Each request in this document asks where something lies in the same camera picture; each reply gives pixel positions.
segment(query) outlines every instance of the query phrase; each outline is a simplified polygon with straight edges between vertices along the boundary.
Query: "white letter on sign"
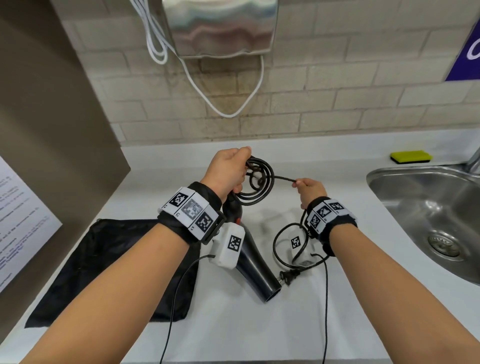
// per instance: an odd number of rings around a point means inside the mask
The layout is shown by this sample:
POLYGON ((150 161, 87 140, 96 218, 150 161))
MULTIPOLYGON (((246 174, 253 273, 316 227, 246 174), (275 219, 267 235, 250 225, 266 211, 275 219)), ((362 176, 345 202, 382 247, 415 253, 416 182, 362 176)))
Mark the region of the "white letter on sign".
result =
POLYGON ((475 50, 475 47, 480 44, 480 39, 477 39, 477 41, 475 43, 472 44, 472 46, 470 47, 470 49, 468 50, 468 53, 467 53, 467 58, 470 60, 470 61, 473 61, 473 60, 476 60, 477 58, 480 58, 480 52, 478 52, 477 54, 473 54, 473 51, 475 50))

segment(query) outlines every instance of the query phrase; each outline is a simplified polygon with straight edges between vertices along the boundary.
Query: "brown panel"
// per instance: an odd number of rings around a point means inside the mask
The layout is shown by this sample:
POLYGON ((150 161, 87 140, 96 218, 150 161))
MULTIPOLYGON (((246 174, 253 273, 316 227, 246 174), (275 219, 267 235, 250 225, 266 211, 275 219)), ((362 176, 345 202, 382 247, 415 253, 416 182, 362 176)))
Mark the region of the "brown panel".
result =
POLYGON ((0 2, 0 55, 0 156, 63 223, 0 294, 1 342, 130 169, 47 0, 0 2))

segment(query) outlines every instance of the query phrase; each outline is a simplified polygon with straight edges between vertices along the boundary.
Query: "person's left hand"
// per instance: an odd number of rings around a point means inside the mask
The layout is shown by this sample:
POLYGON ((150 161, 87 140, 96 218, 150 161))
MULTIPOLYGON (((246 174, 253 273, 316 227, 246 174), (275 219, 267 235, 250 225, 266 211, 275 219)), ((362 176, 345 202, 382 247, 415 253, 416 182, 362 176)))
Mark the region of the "person's left hand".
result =
POLYGON ((218 151, 200 182, 210 187, 224 203, 230 191, 236 194, 242 191, 247 172, 245 163, 251 155, 249 146, 218 151))

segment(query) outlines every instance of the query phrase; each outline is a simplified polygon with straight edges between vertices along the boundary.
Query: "metallic box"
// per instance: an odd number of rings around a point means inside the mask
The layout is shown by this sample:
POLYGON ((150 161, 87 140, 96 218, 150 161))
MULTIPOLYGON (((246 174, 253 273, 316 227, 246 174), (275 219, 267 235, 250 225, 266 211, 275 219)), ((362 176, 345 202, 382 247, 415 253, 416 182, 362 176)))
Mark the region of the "metallic box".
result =
POLYGON ((179 57, 263 54, 275 37, 278 0, 162 0, 179 57))

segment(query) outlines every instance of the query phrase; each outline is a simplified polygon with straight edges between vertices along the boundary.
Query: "countertop backsplash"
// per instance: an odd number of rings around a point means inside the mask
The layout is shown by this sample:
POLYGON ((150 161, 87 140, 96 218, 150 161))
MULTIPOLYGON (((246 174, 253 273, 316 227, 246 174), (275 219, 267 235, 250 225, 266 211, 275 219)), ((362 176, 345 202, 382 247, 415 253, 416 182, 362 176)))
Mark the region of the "countertop backsplash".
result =
MULTIPOLYGON (((234 119, 205 104, 173 54, 166 66, 150 59, 129 0, 52 3, 123 146, 480 124, 480 82, 443 82, 478 0, 280 0, 264 84, 234 119)), ((258 56, 188 67, 227 113, 260 75, 258 56)))

